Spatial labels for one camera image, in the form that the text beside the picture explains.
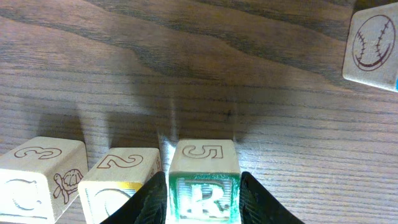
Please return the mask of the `yellow block C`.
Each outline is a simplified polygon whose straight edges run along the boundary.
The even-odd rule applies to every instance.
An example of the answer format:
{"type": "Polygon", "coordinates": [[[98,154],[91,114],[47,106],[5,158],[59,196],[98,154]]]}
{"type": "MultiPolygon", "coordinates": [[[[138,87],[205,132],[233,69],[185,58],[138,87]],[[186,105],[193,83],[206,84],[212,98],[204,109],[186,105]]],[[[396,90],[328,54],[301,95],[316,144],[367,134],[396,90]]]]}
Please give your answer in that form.
{"type": "Polygon", "coordinates": [[[1,221],[55,223],[88,172],[85,143],[38,136],[1,156],[1,221]]]}

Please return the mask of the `yellow block O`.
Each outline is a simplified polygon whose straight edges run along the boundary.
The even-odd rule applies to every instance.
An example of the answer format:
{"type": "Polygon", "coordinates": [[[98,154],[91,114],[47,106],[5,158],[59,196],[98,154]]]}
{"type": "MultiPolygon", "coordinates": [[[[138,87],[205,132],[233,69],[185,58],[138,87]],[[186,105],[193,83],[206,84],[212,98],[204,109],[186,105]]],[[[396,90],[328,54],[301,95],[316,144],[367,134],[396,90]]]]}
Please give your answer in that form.
{"type": "Polygon", "coordinates": [[[87,223],[101,223],[162,170],[155,147],[111,148],[78,184],[87,223]]]}

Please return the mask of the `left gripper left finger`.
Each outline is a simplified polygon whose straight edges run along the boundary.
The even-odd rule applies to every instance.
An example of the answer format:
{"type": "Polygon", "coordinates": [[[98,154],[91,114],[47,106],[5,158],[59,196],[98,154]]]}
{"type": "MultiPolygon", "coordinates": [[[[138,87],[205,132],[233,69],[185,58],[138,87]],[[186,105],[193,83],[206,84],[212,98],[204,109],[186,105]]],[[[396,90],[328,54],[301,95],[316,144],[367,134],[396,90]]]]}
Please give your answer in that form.
{"type": "Polygon", "coordinates": [[[165,224],[166,214],[167,184],[159,171],[101,224],[165,224]]]}

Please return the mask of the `green block R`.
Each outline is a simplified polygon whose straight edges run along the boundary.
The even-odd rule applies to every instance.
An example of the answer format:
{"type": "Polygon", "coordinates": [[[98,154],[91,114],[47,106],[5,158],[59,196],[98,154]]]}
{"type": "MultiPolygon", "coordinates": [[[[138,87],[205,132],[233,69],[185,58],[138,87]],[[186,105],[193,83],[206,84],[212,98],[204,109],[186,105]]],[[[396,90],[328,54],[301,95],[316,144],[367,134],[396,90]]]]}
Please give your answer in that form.
{"type": "Polygon", "coordinates": [[[241,171],[230,139],[182,139],[169,169],[177,223],[238,223],[241,171]]]}

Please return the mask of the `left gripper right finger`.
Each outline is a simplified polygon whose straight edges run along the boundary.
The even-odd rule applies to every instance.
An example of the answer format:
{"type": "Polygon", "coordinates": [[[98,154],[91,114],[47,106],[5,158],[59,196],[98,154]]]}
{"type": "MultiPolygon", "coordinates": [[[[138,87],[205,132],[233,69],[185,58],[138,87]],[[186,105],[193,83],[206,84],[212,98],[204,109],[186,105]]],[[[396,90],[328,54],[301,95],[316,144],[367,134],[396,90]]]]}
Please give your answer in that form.
{"type": "Polygon", "coordinates": [[[304,224],[249,172],[241,174],[239,212],[242,224],[304,224]]]}

